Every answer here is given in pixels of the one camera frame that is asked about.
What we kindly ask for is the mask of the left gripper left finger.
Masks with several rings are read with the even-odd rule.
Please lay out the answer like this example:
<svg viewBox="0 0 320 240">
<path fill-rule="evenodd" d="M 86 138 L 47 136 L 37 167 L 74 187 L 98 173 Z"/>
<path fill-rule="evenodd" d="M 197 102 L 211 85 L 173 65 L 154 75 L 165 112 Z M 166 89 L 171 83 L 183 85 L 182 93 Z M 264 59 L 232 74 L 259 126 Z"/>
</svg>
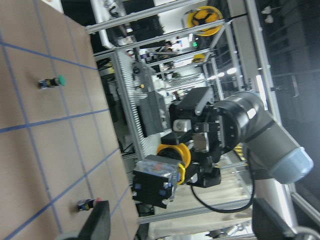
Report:
<svg viewBox="0 0 320 240">
<path fill-rule="evenodd" d="M 58 240 L 108 240 L 111 235 L 110 204 L 108 200 L 99 201 L 77 231 L 62 233 Z"/>
</svg>

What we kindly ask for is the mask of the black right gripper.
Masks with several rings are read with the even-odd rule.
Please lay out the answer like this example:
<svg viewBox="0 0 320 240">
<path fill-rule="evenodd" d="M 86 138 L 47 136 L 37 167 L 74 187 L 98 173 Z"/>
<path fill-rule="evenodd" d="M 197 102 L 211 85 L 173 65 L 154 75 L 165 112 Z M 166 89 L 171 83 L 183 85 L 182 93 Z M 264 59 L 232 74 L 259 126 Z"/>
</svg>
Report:
<svg viewBox="0 0 320 240">
<path fill-rule="evenodd" d="M 208 102 L 200 116 L 187 116 L 178 113 L 179 103 L 169 106 L 172 131 L 161 137 L 161 143 L 186 144 L 190 150 L 191 163 L 185 170 L 185 184 L 199 188 L 218 185 L 221 171 L 216 163 L 242 141 L 242 108 L 228 100 Z"/>
</svg>

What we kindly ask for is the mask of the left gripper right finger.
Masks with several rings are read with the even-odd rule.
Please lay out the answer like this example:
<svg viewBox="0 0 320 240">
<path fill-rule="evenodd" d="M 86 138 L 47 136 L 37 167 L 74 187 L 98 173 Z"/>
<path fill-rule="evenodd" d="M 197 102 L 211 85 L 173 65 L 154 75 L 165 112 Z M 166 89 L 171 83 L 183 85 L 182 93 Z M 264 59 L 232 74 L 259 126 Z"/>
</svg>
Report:
<svg viewBox="0 0 320 240">
<path fill-rule="evenodd" d="M 320 234 L 308 227 L 290 227 L 263 199 L 252 202 L 252 230 L 258 240 L 318 240 Z"/>
</svg>

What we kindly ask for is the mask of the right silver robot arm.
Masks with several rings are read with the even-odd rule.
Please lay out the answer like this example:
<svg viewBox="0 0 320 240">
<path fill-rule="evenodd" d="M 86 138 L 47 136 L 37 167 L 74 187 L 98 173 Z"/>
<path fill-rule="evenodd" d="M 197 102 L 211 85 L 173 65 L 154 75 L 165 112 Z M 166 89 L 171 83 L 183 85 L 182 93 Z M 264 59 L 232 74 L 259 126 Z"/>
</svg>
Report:
<svg viewBox="0 0 320 240">
<path fill-rule="evenodd" d="M 294 183 L 313 168 L 313 161 L 274 119 L 258 94 L 240 91 L 215 101 L 205 87 L 192 89 L 170 105 L 171 133 L 161 138 L 157 153 L 185 162 L 185 177 L 197 176 L 195 185 L 218 183 L 215 163 L 244 144 L 254 164 L 281 184 Z"/>
</svg>

